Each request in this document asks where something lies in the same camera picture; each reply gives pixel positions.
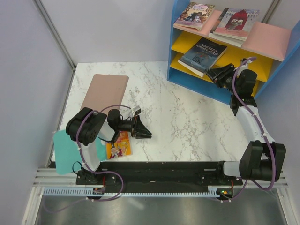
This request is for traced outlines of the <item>Nineteen Eighty-Four book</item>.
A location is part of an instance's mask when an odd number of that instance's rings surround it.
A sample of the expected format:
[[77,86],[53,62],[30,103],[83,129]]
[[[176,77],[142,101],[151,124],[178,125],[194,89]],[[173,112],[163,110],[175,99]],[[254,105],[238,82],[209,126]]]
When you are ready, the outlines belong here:
[[203,77],[226,50],[226,45],[217,44],[203,37],[181,56],[178,62],[196,75]]

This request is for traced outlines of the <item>Edward Tulane book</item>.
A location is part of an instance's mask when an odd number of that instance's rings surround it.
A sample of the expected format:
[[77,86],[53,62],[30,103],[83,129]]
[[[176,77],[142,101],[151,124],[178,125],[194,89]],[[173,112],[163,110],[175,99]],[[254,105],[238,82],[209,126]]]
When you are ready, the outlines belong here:
[[223,17],[224,17],[224,14],[221,13],[220,16],[219,16],[219,18],[218,18],[218,19],[216,20],[216,22],[214,23],[212,29],[210,30],[210,33],[209,33],[209,34],[213,34],[213,33],[214,33],[214,31],[215,31],[216,28],[219,26],[219,24],[220,24],[221,20],[223,19]]

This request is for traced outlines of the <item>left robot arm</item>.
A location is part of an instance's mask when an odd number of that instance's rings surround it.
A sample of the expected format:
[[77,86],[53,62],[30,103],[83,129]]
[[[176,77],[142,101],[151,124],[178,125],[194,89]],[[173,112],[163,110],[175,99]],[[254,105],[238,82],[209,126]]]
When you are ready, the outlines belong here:
[[109,110],[107,114],[84,107],[66,126],[66,134],[76,142],[83,168],[88,170],[86,178],[92,184],[99,184],[103,179],[103,173],[98,170],[100,159],[95,141],[104,141],[113,146],[121,132],[128,132],[135,139],[152,138],[152,133],[140,119],[142,110],[139,106],[131,108],[132,116],[126,119],[115,107],[106,107]]

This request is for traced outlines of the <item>Roald Dahl Charlie book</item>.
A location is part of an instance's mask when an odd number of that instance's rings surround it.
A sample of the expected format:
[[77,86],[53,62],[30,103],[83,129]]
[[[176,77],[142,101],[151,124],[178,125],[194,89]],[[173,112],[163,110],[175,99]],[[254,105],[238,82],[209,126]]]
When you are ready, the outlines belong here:
[[114,144],[106,143],[107,159],[116,159],[132,154],[128,132],[120,131],[120,136]]

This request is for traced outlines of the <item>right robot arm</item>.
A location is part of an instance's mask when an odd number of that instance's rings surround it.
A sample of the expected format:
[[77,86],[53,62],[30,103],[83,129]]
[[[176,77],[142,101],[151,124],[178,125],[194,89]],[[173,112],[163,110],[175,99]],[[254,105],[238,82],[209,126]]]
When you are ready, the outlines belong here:
[[223,168],[215,172],[215,180],[226,184],[233,177],[244,180],[279,180],[286,148],[268,134],[260,119],[257,104],[252,95],[257,74],[246,65],[236,69],[233,64],[206,70],[215,85],[225,87],[231,94],[230,108],[241,123],[249,142],[240,161],[225,161]]

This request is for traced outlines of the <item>pink red Shakespeare story book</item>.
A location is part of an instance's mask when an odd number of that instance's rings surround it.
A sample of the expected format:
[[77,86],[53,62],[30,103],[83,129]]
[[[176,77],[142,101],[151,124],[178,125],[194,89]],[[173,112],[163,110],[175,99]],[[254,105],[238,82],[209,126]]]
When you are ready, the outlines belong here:
[[256,19],[260,13],[258,9],[228,8],[214,34],[246,41]]

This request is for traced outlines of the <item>A Tale of Two Cities book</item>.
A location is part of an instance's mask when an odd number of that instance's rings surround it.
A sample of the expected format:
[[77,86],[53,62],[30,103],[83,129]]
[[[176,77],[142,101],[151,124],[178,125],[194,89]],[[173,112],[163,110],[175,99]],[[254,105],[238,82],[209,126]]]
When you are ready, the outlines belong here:
[[215,35],[213,33],[209,33],[208,37],[210,37],[214,40],[220,41],[220,42],[224,42],[224,43],[236,46],[236,47],[241,47],[244,43],[244,41],[242,41],[242,40],[234,39],[231,37],[225,37],[225,36],[221,36],[221,35]]

